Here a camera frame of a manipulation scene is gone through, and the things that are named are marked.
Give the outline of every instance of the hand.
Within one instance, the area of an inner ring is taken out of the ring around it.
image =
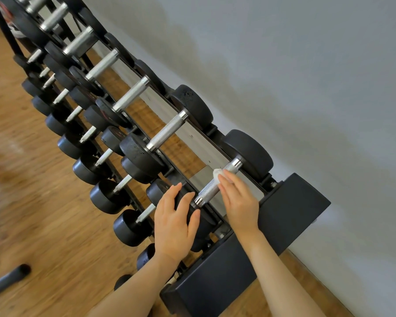
[[[226,206],[227,218],[239,241],[255,235],[258,229],[258,200],[252,195],[249,187],[233,173],[223,170],[225,177],[219,175],[218,185]]]
[[[154,215],[155,255],[167,255],[176,266],[191,250],[199,226],[200,210],[195,210],[186,223],[189,204],[195,193],[185,194],[177,210],[174,199],[182,188],[182,184],[171,186],[161,198]]]

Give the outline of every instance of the person's left hand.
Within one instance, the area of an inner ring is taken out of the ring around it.
[[[200,210],[195,210],[186,223],[189,204],[195,193],[185,194],[177,210],[174,209],[175,197],[182,184],[171,186],[161,198],[154,215],[155,255],[165,254],[178,265],[188,255],[199,226]]]

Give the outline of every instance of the wooden floor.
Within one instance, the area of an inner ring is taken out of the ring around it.
[[[91,58],[98,60],[94,53]],[[137,255],[150,241],[130,248],[117,240],[116,216],[92,205],[91,186],[73,174],[74,160],[57,148],[58,137],[20,86],[24,78],[0,32],[0,276],[24,262],[33,269],[0,295],[0,317],[84,316],[119,276],[135,272]],[[116,98],[129,89],[112,70],[101,81]],[[150,135],[164,125],[141,100],[128,112]],[[162,150],[189,177],[204,167],[176,136]],[[147,185],[130,187],[147,206]],[[327,316],[351,316],[290,252],[281,257]],[[169,316],[161,301],[153,312]],[[270,316],[258,281],[222,316]]]

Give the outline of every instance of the person's left arm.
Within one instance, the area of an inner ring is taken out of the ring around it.
[[[196,210],[189,225],[186,217],[194,193],[186,194],[174,209],[174,198],[181,184],[171,186],[157,205],[154,216],[155,255],[114,293],[106,297],[89,317],[145,317],[160,290],[173,275],[180,261],[188,255],[199,226],[200,210]]]

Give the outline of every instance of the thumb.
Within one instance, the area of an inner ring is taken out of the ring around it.
[[[188,239],[191,241],[191,243],[193,243],[193,241],[195,239],[195,235],[197,234],[200,214],[201,214],[201,211],[199,209],[195,210],[189,220]]]

